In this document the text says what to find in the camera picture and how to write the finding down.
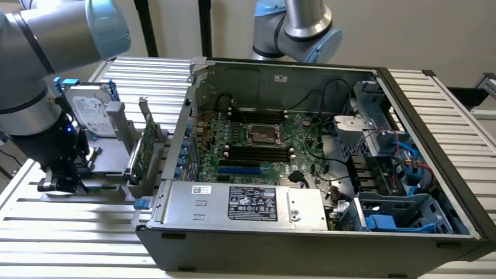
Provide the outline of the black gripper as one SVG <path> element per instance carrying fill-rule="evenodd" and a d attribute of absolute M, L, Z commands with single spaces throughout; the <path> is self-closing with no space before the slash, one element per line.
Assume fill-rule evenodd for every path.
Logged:
<path fill-rule="evenodd" d="M 86 155 L 89 145 L 84 130 L 77 130 L 65 114 L 46 130 L 33 135 L 12 135 L 10 140 L 45 172 L 37 191 L 88 194 L 82 178 L 90 175 Z"/>

